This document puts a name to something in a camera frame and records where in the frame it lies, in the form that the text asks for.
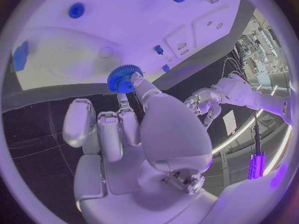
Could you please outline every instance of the blue gear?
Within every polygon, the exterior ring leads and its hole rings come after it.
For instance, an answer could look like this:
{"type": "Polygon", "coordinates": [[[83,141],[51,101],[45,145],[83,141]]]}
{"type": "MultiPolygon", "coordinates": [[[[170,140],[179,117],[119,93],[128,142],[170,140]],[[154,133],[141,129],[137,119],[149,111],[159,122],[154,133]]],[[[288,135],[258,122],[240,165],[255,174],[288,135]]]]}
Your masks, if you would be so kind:
{"type": "Polygon", "coordinates": [[[134,65],[124,65],[113,70],[107,79],[109,90],[123,94],[134,91],[131,75],[135,72],[139,72],[143,76],[141,69],[134,65]]]}

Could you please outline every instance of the robotic arm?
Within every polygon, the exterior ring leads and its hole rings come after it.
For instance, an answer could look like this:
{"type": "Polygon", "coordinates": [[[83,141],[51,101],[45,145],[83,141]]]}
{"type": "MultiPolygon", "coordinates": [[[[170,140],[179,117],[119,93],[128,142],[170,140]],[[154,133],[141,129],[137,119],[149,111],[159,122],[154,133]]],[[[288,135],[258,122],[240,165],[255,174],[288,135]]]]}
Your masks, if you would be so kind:
{"type": "Polygon", "coordinates": [[[291,123],[290,97],[264,95],[252,90],[250,85],[236,74],[221,78],[212,88],[202,88],[184,102],[196,115],[207,113],[204,127],[207,129],[221,113],[219,104],[246,106],[253,110],[264,109],[281,116],[287,124],[291,123]]]}

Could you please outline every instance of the white surface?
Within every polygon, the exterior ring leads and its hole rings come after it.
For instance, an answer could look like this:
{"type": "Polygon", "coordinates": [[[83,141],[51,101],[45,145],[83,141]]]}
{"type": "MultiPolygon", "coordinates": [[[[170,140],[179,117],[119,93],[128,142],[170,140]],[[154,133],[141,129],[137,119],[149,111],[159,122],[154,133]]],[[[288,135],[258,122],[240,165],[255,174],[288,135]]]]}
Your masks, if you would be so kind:
{"type": "Polygon", "coordinates": [[[223,121],[226,127],[227,136],[229,136],[237,128],[234,111],[230,111],[223,117],[223,121]]]}
{"type": "Polygon", "coordinates": [[[205,0],[182,3],[172,0],[45,0],[12,49],[14,53],[28,41],[28,60],[17,77],[24,90],[105,83],[117,66],[134,64],[152,82],[164,74],[162,66],[165,64],[173,68],[228,34],[239,3],[240,0],[219,0],[213,4],[205,0]],[[78,1],[85,5],[85,13],[72,19],[67,12],[78,1]],[[217,29],[220,22],[223,26],[217,29]],[[186,30],[181,36],[189,41],[189,51],[177,58],[165,38],[181,26],[186,30]],[[163,48],[164,55],[156,53],[156,45],[163,48]]]}

